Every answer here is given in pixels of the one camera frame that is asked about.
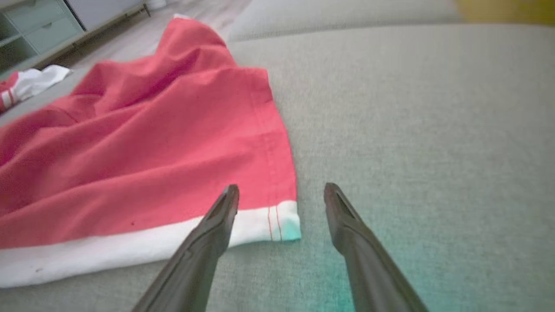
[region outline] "gray fabric surface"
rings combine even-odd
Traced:
[[[229,41],[369,26],[457,23],[454,0],[253,0]]]
[[[76,69],[71,75],[66,77],[66,79],[53,85],[43,93],[23,101],[9,109],[7,112],[0,114],[0,127],[10,123],[12,120],[20,116],[27,114],[28,112],[32,112],[50,104],[59,97],[69,94],[69,92],[75,88],[88,71],[89,68]]]
[[[326,181],[431,311],[552,310],[555,29],[384,27],[229,48],[268,69],[303,238],[228,250],[208,311],[352,311]],[[130,310],[162,265],[0,290],[0,310]]]

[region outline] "white pot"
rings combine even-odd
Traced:
[[[166,0],[148,0],[147,1],[147,6],[151,10],[156,10],[156,9],[159,9],[159,8],[163,8],[167,4],[168,3],[167,3]]]

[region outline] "green drawer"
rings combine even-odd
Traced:
[[[6,12],[20,32],[25,33],[62,18],[64,10],[57,0],[31,0]]]
[[[38,53],[44,53],[79,33],[70,20],[62,18],[26,35],[25,38]]]

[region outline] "floor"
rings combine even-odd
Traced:
[[[104,59],[125,62],[154,53],[160,36],[172,16],[183,14],[211,26],[227,40],[235,18],[251,0],[170,0],[165,8],[123,21],[52,62],[77,69],[90,67]]]

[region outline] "red and white fabric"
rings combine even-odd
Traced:
[[[301,237],[267,72],[174,18],[153,56],[0,128],[0,287],[167,259],[232,183],[230,246]]]
[[[13,72],[6,81],[0,82],[0,114],[57,84],[70,73],[69,68],[58,65],[50,65],[42,71]]]

